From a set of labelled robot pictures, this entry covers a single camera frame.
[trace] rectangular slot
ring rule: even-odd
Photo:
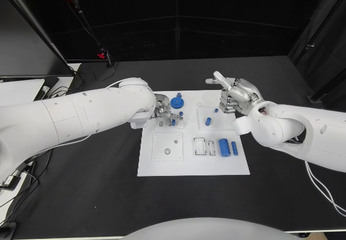
[[[195,155],[207,155],[207,141],[204,137],[194,138],[194,145],[195,145]]]
[[[208,141],[208,150],[210,150],[210,155],[215,156],[215,142],[214,141]]]

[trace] blue cylinder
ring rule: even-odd
[[[230,141],[225,138],[223,138],[218,141],[218,146],[220,146],[221,156],[230,157],[231,156]]]
[[[210,126],[210,125],[211,125],[211,122],[212,122],[212,119],[208,117],[208,118],[207,118],[207,121],[205,121],[205,125]]]
[[[185,105],[185,100],[181,97],[174,97],[171,100],[171,106],[175,109],[179,109],[184,107],[184,105]]]
[[[238,156],[238,149],[237,149],[237,142],[233,141],[233,153],[235,156]]]

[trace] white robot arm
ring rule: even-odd
[[[140,78],[126,79],[119,88],[0,107],[0,181],[47,148],[127,122],[143,128],[158,117],[182,118],[171,113],[169,98]]]
[[[346,172],[346,113],[279,105],[266,101],[259,88],[243,78],[217,71],[208,84],[221,84],[220,108],[246,116],[233,122],[238,135],[253,133],[257,142],[325,168]],[[303,143],[292,140],[306,129]]]

